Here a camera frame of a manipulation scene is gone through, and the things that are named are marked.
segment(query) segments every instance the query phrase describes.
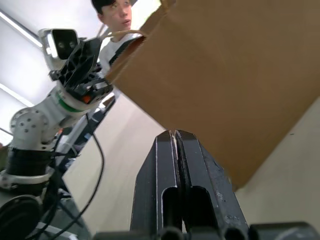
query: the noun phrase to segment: black cable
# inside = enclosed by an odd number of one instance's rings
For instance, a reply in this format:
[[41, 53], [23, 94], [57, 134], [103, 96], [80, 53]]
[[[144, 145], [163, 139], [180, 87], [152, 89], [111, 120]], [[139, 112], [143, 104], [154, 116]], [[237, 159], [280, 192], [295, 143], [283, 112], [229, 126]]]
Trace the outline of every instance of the black cable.
[[86, 116], [86, 120], [88, 122], [88, 128], [90, 129], [91, 131], [91, 134], [93, 136], [93, 139], [99, 149], [99, 152], [100, 152], [100, 155], [101, 155], [101, 169], [100, 169], [100, 173], [99, 173], [99, 177], [98, 177], [98, 180], [96, 182], [96, 185], [94, 187], [94, 190], [93, 190], [93, 193], [90, 197], [90, 199], [88, 200], [88, 202], [86, 203], [86, 205], [84, 206], [84, 208], [82, 209], [82, 211], [66, 226], [64, 227], [62, 230], [60, 230], [59, 232], [57, 232], [56, 234], [54, 234], [52, 237], [50, 237], [48, 240], [54, 240], [56, 239], [57, 237], [59, 237], [61, 234], [63, 234], [64, 232], [66, 232], [74, 223], [76, 223], [76, 221], [81, 218], [81, 216], [84, 214], [84, 212], [87, 210], [87, 208], [90, 206], [91, 202], [93, 201], [94, 197], [96, 196], [96, 193], [98, 191], [98, 188], [99, 188], [99, 185], [101, 183], [101, 180], [102, 180], [102, 176], [104, 174], [104, 170], [105, 170], [105, 156], [104, 156], [104, 153], [102, 151], [102, 148], [100, 146], [100, 143], [93, 131], [93, 129], [91, 128], [90, 126], [90, 121], [89, 121], [89, 117], [88, 117], [88, 114], [85, 115]]
[[41, 228], [39, 229], [39, 231], [37, 231], [35, 234], [31, 235], [30, 237], [26, 238], [25, 240], [34, 240], [34, 239], [38, 239], [42, 233], [45, 232], [45, 230], [47, 229], [47, 227], [51, 224], [51, 222], [53, 221], [53, 219], [55, 218], [55, 215], [56, 215], [56, 211], [58, 209], [58, 203], [59, 203], [59, 183], [60, 183], [60, 177], [59, 177], [59, 174], [58, 174], [58, 168], [57, 168], [57, 165], [56, 165], [56, 157], [55, 157], [55, 153], [57, 151], [57, 148], [58, 148], [58, 145], [59, 145], [59, 142], [61, 140], [63, 136], [63, 132], [59, 135], [58, 139], [56, 140], [55, 144], [54, 144], [54, 147], [53, 147], [53, 160], [52, 160], [52, 163], [53, 163], [53, 167], [54, 167], [54, 175], [56, 175], [56, 186], [55, 186], [55, 193], [56, 193], [56, 199], [54, 201], [54, 205], [49, 209], [49, 212], [46, 216], [46, 224]]

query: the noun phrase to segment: camera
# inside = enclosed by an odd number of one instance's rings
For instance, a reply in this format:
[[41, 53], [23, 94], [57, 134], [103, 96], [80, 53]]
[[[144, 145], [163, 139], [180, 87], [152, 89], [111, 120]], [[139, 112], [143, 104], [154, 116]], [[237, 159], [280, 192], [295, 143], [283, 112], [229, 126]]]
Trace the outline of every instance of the camera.
[[80, 42], [73, 29], [41, 29], [38, 35], [43, 45], [46, 64], [52, 71], [63, 67]]

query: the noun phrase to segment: green stripe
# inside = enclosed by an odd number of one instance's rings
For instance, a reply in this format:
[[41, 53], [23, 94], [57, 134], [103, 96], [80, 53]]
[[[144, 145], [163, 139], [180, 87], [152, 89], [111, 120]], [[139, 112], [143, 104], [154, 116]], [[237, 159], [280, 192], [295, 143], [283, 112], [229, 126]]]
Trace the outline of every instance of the green stripe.
[[56, 94], [56, 97], [58, 98], [59, 104], [60, 104], [65, 110], [67, 110], [68, 112], [71, 112], [71, 113], [81, 113], [81, 112], [83, 112], [82, 110], [75, 109], [75, 108], [73, 108], [72, 106], [69, 106], [68, 104], [66, 104], [66, 103], [62, 100], [62, 98], [59, 96], [58, 93]]

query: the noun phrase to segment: man's hair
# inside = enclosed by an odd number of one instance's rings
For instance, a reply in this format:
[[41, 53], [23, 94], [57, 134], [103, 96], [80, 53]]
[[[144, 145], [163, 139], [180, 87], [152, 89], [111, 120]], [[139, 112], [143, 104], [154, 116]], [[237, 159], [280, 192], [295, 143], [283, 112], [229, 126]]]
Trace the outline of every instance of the man's hair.
[[91, 0], [93, 7], [99, 14], [103, 14], [102, 7], [110, 6], [116, 2], [116, 0]]

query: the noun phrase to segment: person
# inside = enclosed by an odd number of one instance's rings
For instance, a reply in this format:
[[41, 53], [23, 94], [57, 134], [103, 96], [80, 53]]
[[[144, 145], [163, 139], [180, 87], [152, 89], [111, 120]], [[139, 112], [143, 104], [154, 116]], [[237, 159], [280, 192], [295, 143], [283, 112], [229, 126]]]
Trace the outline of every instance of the person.
[[[110, 32], [131, 29], [132, 11], [130, 0], [91, 0], [99, 20], [108, 27]], [[101, 50], [99, 58], [101, 73], [105, 76], [116, 57], [122, 52], [132, 39], [139, 37], [136, 33], [128, 33], [111, 38], [110, 42]]]

